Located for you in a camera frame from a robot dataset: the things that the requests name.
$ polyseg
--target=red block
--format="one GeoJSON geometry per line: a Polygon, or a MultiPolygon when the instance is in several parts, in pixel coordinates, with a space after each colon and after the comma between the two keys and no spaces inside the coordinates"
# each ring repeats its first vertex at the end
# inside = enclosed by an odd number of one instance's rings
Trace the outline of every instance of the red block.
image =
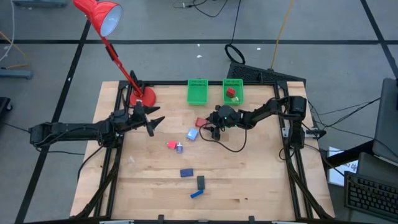
{"type": "Polygon", "coordinates": [[[175,142],[175,141],[169,141],[169,142],[167,143],[167,147],[168,147],[169,149],[175,149],[175,148],[177,147],[177,142],[175,142]]]}
{"type": "Polygon", "coordinates": [[[231,88],[231,87],[228,87],[228,89],[226,90],[226,95],[227,95],[229,98],[233,98],[233,97],[235,96],[235,93],[236,93],[236,90],[234,90],[234,89],[231,88]]]}
{"type": "Polygon", "coordinates": [[[207,120],[203,118],[197,118],[197,121],[195,122],[195,126],[198,128],[205,124],[207,124],[207,120]]]}

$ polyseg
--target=keyboard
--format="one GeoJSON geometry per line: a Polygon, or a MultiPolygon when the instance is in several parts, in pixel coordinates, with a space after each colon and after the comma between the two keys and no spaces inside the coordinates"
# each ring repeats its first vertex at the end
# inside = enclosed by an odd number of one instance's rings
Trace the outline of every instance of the keyboard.
{"type": "Polygon", "coordinates": [[[346,207],[398,222],[398,185],[352,172],[344,177],[346,207]]]}

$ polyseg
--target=green basket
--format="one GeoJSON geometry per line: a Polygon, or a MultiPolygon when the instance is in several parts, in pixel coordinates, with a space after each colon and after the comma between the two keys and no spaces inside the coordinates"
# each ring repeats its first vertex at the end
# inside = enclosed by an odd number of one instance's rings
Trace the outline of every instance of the green basket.
{"type": "Polygon", "coordinates": [[[240,78],[225,78],[223,79],[223,96],[225,105],[240,105],[244,102],[243,98],[243,80],[240,78]],[[226,95],[228,87],[236,90],[235,96],[238,97],[238,101],[234,102],[230,97],[226,95]]]}
{"type": "Polygon", "coordinates": [[[208,98],[209,81],[206,79],[188,80],[187,102],[190,105],[205,105],[208,98]]]}

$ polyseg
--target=dark blue block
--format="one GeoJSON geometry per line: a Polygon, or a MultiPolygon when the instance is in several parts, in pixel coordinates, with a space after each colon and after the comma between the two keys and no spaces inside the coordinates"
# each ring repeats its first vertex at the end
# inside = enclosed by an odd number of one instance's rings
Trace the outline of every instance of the dark blue block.
{"type": "Polygon", "coordinates": [[[193,169],[183,169],[180,170],[181,177],[191,177],[193,176],[193,169]]]}
{"type": "Polygon", "coordinates": [[[203,194],[203,190],[199,190],[198,192],[191,194],[191,198],[194,198],[194,197],[196,197],[198,195],[201,195],[201,194],[203,194]]]}

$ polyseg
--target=wooden tabletop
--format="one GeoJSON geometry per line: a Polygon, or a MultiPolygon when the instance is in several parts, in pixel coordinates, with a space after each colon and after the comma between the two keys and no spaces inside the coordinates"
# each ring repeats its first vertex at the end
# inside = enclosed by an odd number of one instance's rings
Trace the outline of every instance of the wooden tabletop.
{"type": "MultiPolygon", "coordinates": [[[[302,82],[288,82],[289,95],[305,96],[302,82]]],[[[246,147],[239,153],[229,152],[220,145],[186,140],[197,117],[206,118],[215,105],[222,105],[222,86],[209,86],[206,106],[187,104],[187,86],[155,86],[156,106],[160,110],[150,118],[166,118],[149,137],[145,128],[126,133],[114,198],[113,219],[150,219],[159,214],[167,220],[294,220],[294,210],[286,164],[278,157],[282,138],[277,116],[270,116],[248,131],[246,147]],[[180,141],[183,154],[167,148],[167,141],[180,141]],[[180,177],[180,169],[194,169],[193,177],[180,177]],[[203,195],[191,199],[197,191],[198,175],[205,176],[203,195]]],[[[105,119],[113,111],[118,82],[104,82],[99,93],[94,122],[105,119]]],[[[245,86],[244,103],[235,109],[254,110],[274,97],[271,86],[245,86]]],[[[307,108],[304,120],[312,126],[307,108]]],[[[210,139],[210,133],[203,137],[210,139]]],[[[244,130],[229,128],[221,133],[222,143],[239,149],[244,130]]],[[[316,140],[306,144],[318,147],[316,140]]],[[[85,158],[98,148],[89,142],[85,158]]],[[[334,216],[322,160],[318,151],[301,150],[308,189],[327,213],[334,216]]],[[[76,215],[92,198],[100,182],[105,150],[92,158],[82,169],[71,215],[76,215]]],[[[301,214],[305,217],[302,194],[298,193],[301,214]]],[[[108,193],[104,194],[103,208],[108,193]]]]}

